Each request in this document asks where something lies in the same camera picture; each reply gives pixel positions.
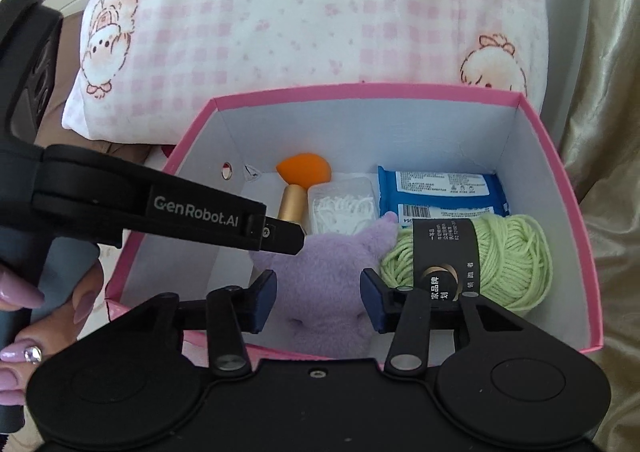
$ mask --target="hand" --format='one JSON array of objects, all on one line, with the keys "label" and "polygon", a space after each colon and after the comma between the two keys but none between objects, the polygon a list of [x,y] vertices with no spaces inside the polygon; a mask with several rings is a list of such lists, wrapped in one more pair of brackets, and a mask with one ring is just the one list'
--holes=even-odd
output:
[{"label": "hand", "polygon": [[[103,281],[102,266],[96,261],[66,304],[24,328],[13,344],[0,350],[0,405],[24,405],[24,390],[36,367],[25,360],[25,349],[37,346],[47,358],[74,343],[94,308]],[[0,267],[0,310],[34,309],[43,302],[44,296],[37,288]]]}]

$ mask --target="blue wet wipes pack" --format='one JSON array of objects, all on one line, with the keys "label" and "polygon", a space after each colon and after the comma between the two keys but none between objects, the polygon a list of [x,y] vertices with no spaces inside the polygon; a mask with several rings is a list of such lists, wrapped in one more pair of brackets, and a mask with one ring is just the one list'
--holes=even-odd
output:
[{"label": "blue wet wipes pack", "polygon": [[380,215],[395,212],[402,226],[409,226],[413,219],[509,215],[509,205],[495,174],[394,172],[379,167],[378,180]]}]

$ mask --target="screw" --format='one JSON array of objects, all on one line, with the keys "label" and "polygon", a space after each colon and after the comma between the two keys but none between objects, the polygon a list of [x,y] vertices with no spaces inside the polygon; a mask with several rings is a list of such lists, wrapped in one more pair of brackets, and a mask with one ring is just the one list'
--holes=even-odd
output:
[{"label": "screw", "polygon": [[398,371],[415,371],[422,365],[422,360],[415,355],[396,355],[391,365]]},{"label": "screw", "polygon": [[246,360],[238,355],[222,355],[216,358],[216,367],[220,371],[238,371],[246,365]]}]

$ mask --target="purple nail polish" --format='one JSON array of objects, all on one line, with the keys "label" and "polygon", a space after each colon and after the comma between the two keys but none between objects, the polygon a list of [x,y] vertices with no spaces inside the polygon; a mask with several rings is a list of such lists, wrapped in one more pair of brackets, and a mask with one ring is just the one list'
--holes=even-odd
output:
[{"label": "purple nail polish", "polygon": [[95,291],[89,291],[82,295],[82,298],[76,306],[76,314],[74,315],[74,324],[77,324],[87,318],[94,310],[95,299],[98,294]]},{"label": "purple nail polish", "polygon": [[0,392],[0,405],[24,405],[24,393],[21,390]]},{"label": "purple nail polish", "polygon": [[38,288],[7,271],[0,273],[0,299],[14,306],[30,309],[44,303],[44,295]]},{"label": "purple nail polish", "polygon": [[39,344],[31,339],[18,340],[13,344],[9,344],[0,350],[0,360],[2,360],[2,362],[26,362],[24,359],[24,350],[31,346],[39,346]]},{"label": "purple nail polish", "polygon": [[18,378],[10,369],[0,369],[0,390],[12,390],[18,387]]}]

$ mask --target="metal rivet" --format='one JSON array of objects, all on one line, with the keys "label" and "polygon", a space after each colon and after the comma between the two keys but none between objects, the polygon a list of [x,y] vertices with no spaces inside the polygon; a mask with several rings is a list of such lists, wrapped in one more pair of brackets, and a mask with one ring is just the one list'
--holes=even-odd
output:
[{"label": "metal rivet", "polygon": [[238,371],[246,365],[246,360],[238,355],[222,355],[216,358],[216,367],[220,371]]},{"label": "metal rivet", "polygon": [[422,365],[422,360],[416,355],[396,355],[391,359],[391,365],[398,371],[415,371]]},{"label": "metal rivet", "polygon": [[234,170],[231,168],[231,164],[227,161],[222,165],[222,179],[229,181],[234,174]]},{"label": "metal rivet", "polygon": [[323,369],[311,369],[309,376],[311,376],[311,378],[326,378],[326,371]]}]

